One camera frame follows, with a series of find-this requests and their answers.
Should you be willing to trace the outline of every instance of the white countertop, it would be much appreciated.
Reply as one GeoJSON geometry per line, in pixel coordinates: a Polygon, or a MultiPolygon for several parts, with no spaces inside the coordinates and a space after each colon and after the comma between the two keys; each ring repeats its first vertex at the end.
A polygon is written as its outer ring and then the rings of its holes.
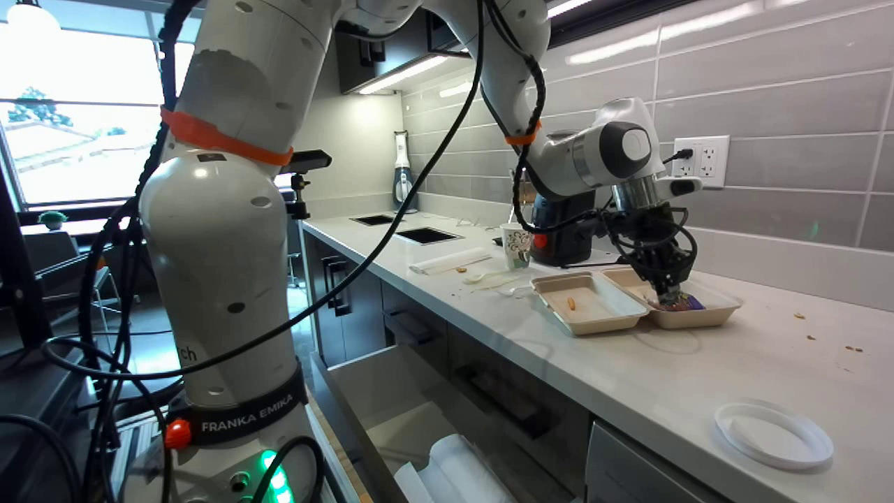
{"type": "MultiPolygon", "coordinates": [[[[387,225],[352,218],[307,221],[313,234],[349,256],[367,256],[387,225]]],[[[644,440],[684,471],[732,499],[891,499],[894,493],[894,313],[693,274],[743,298],[721,330],[574,338],[533,309],[529,269],[504,274],[497,228],[408,215],[404,228],[433,225],[458,241],[432,245],[395,236],[374,274],[506,354],[627,435],[644,440]],[[496,259],[445,274],[416,274],[415,259],[464,249],[489,249],[496,259]],[[835,440],[834,467],[784,471],[721,440],[714,412],[739,400],[778,401],[820,422],[835,440]]]]}

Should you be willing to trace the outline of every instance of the backsplash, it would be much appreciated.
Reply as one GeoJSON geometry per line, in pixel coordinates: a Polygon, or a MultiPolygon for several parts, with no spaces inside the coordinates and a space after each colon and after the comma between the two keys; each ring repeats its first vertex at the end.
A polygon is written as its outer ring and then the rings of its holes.
{"type": "MultiPolygon", "coordinates": [[[[552,51],[545,130],[585,127],[605,99],[641,95],[663,153],[673,136],[732,136],[728,186],[682,199],[693,225],[894,252],[891,25],[891,0],[693,2],[552,51]]],[[[457,63],[406,92],[416,168],[469,76],[457,63]]],[[[508,201],[511,168],[479,99],[426,189],[508,201]]]]}

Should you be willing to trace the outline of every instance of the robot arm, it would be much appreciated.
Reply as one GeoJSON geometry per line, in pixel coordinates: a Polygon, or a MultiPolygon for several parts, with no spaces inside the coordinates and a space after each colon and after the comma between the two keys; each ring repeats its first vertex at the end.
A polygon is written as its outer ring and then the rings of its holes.
{"type": "MultiPolygon", "coordinates": [[[[605,183],[616,189],[616,210],[605,211],[613,241],[663,301],[673,301],[693,255],[680,249],[680,222],[669,206],[682,186],[655,181],[658,134],[647,105],[605,105],[596,125],[561,143],[532,134],[538,105],[527,87],[547,46],[545,2],[487,2],[496,10],[483,23],[482,87],[496,119],[545,196],[571,199],[605,183]]],[[[390,32],[420,4],[479,51],[479,0],[209,0],[180,104],[165,112],[169,162],[154,171],[141,199],[154,274],[186,366],[230,354],[246,345],[250,334],[288,319],[288,221],[275,176],[295,160],[288,147],[313,98],[332,28],[346,18],[390,32]]],[[[190,435],[172,435],[169,445],[186,449],[172,485],[180,499],[226,499],[233,471],[258,471],[265,460],[260,453],[310,435],[290,334],[271,334],[237,358],[187,375],[186,401],[172,424],[186,424],[190,435]]],[[[310,463],[310,453],[282,463],[303,496],[313,485],[306,468],[310,463]]],[[[161,493],[163,485],[161,477],[137,475],[128,491],[161,493]]]]}
{"type": "MultiPolygon", "coordinates": [[[[423,9],[440,14],[469,52],[479,52],[476,0],[426,0],[423,9]]],[[[663,305],[677,305],[680,284],[697,259],[697,241],[673,218],[669,201],[700,189],[700,181],[658,181],[663,171],[658,130],[637,98],[601,105],[591,127],[564,140],[529,134],[540,127],[540,122],[532,125],[538,104],[529,98],[529,80],[547,51],[547,9],[542,0],[497,0],[496,9],[483,23],[482,92],[506,140],[527,157],[538,189],[545,199],[574,199],[613,186],[616,206],[601,211],[613,243],[655,284],[663,305]]]]}

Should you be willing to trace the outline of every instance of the takeout box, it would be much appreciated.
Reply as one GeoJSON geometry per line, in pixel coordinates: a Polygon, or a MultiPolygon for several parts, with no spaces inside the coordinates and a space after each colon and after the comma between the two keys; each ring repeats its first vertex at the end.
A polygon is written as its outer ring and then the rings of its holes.
{"type": "Polygon", "coordinates": [[[574,334],[633,330],[648,306],[601,271],[532,278],[540,306],[574,334]]]}
{"type": "Polygon", "coordinates": [[[616,278],[616,284],[621,284],[637,301],[644,301],[652,309],[648,319],[666,330],[723,326],[729,316],[743,305],[740,298],[728,295],[723,289],[716,289],[700,278],[689,278],[682,289],[697,295],[703,309],[670,309],[659,305],[655,288],[644,281],[635,269],[613,266],[605,269],[605,274],[616,278]]]}

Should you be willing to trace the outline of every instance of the paper plate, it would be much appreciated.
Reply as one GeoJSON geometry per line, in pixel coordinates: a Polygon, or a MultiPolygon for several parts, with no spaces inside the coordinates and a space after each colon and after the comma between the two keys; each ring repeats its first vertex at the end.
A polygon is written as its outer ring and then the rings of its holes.
{"type": "Polygon", "coordinates": [[[778,468],[813,471],[835,454],[834,438],[816,422],[772,401],[721,405],[716,424],[735,449],[778,468]]]}

